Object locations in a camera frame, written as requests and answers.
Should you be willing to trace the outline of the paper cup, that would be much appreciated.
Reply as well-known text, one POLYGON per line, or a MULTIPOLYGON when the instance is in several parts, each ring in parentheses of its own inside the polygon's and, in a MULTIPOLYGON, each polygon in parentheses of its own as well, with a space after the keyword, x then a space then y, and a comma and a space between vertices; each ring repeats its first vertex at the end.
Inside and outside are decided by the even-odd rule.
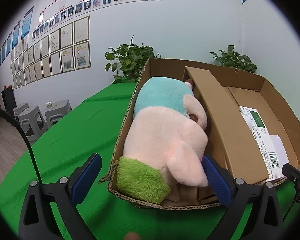
POLYGON ((48 109, 51 109, 51 108, 52 108, 52 102, 51 102, 51 101, 50 101, 50 102, 47 102, 47 103, 46 103, 46 106, 47 106, 48 109))

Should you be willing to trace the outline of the right potted green plant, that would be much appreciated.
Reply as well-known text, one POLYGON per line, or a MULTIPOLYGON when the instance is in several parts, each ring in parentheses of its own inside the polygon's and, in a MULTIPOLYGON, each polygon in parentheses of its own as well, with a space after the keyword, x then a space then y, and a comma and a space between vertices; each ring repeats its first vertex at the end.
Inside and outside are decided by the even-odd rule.
POLYGON ((250 73, 255 73, 257 70, 257 65, 251 61, 250 57, 235 51, 235 46, 232 44, 227 46, 226 51, 219 49, 217 52, 211 51, 210 54, 218 66, 245 70, 250 73))

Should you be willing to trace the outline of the pink plush pig toy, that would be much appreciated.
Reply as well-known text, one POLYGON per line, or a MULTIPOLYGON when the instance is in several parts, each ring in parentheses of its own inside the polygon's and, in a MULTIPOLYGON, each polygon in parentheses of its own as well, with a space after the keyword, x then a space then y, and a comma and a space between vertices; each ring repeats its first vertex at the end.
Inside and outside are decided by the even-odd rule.
POLYGON ((140 89, 116 185, 129 197, 153 204, 180 200, 178 185, 208 185, 201 164, 207 115, 194 97, 194 82, 151 77, 140 89))

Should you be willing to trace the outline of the framed certificates group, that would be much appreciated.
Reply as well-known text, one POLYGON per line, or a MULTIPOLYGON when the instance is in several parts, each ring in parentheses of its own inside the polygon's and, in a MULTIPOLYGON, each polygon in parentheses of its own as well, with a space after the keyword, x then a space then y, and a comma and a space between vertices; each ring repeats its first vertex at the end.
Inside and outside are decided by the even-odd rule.
POLYGON ((28 36, 11 51, 12 87, 92 67, 90 17, 61 26, 28 45, 28 36))

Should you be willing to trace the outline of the potted green plant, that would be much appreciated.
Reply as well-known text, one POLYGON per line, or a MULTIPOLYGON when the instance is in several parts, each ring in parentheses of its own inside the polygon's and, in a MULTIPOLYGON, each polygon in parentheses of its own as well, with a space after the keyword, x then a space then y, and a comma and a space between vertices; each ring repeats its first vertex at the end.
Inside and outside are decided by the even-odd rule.
POLYGON ((245 70, 250 73, 255 73, 257 70, 257 65, 251 61, 250 57, 235 51, 235 46, 232 44, 227 46, 226 51, 219 49, 217 52, 211 51, 210 54, 218 66, 245 70))
POLYGON ((113 83, 137 83, 147 60, 161 57, 153 47, 135 44, 133 37, 130 44, 120 44, 117 48, 109 47, 104 55, 108 61, 105 70, 112 72, 113 83))

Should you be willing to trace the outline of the left potted green plant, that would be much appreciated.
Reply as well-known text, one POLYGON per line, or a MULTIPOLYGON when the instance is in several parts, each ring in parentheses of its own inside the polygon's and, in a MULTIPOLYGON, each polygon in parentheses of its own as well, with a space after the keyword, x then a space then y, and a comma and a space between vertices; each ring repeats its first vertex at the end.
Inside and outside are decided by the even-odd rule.
POLYGON ((112 72, 113 83, 137 83, 147 60, 161 57, 153 47, 135 44, 133 37, 130 44, 120 44, 117 48, 109 47, 104 55, 108 61, 105 70, 112 72))

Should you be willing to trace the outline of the staff photo row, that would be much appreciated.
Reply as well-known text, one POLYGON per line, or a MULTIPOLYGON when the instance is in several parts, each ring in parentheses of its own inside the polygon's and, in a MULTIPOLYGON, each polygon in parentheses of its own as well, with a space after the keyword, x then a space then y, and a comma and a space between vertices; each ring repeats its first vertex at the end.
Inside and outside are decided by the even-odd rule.
POLYGON ((66 6, 66 0, 52 0, 52 3, 48 5, 48 7, 53 4, 59 2, 58 11, 53 14, 47 20, 44 20, 44 12, 48 7, 45 7, 39 15, 39 25, 34 28, 31 32, 32 40, 43 36, 44 33, 47 33, 51 29, 57 27, 58 25, 65 23, 73 19, 74 17, 78 17, 82 14, 89 13, 94 10, 98 10, 101 8, 110 7, 112 5, 122 4, 122 3, 130 3, 130 2, 139 2, 139 1, 160 1, 160 0, 80 0, 74 5, 66 6))

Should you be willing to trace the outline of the white green printed box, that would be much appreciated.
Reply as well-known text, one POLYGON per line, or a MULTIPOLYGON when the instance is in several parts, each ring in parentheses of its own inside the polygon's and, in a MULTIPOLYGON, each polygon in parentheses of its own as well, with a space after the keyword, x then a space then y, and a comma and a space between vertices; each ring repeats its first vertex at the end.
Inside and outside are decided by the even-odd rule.
POLYGON ((271 135, 262 120, 259 112, 254 108, 239 106, 239 111, 247 123, 266 165, 269 178, 267 181, 275 181, 284 178, 271 135))

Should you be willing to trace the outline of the grey plastic stool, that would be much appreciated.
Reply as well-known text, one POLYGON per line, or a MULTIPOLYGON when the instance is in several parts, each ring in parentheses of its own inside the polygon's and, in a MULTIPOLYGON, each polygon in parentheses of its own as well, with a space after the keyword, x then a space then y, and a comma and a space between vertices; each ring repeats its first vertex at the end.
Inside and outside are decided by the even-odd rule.
POLYGON ((48 130, 39 106, 32 106, 23 110, 18 118, 29 142, 37 141, 48 130))
POLYGON ((51 109, 48 109, 46 106, 44 112, 48 128, 51 128, 71 111, 72 108, 68 99, 52 102, 51 109))

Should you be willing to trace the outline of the large open cardboard tray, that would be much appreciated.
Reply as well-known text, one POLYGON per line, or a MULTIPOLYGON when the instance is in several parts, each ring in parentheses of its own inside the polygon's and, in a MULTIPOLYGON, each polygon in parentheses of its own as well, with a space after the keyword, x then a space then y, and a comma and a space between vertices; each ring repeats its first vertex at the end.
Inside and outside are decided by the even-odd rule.
POLYGON ((160 205, 136 200, 120 193, 116 185, 117 163, 123 154, 123 146, 133 121, 133 108, 141 87, 154 76, 170 77, 184 80, 185 67, 209 70, 218 82, 230 90, 238 106, 256 109, 270 134, 279 135, 289 163, 300 170, 300 121, 286 102, 284 97, 264 77, 214 64, 186 61, 178 59, 149 59, 139 77, 132 98, 127 108, 117 142, 114 147, 108 174, 103 178, 108 184, 108 191, 117 198, 141 208, 161 210, 195 210, 218 206, 219 201, 211 187, 203 189, 178 186, 180 200, 165 200, 160 205))

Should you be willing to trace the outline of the long brown cardboard box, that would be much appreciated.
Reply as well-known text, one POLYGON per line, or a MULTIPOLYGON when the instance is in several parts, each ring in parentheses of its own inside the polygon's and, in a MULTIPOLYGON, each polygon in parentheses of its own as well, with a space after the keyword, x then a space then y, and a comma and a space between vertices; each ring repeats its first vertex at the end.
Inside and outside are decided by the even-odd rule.
POLYGON ((185 67, 184 80, 187 79, 194 82, 194 96, 207 114, 209 142, 205 154, 234 178, 253 185, 264 183, 269 177, 266 164, 230 90, 209 70, 185 67))

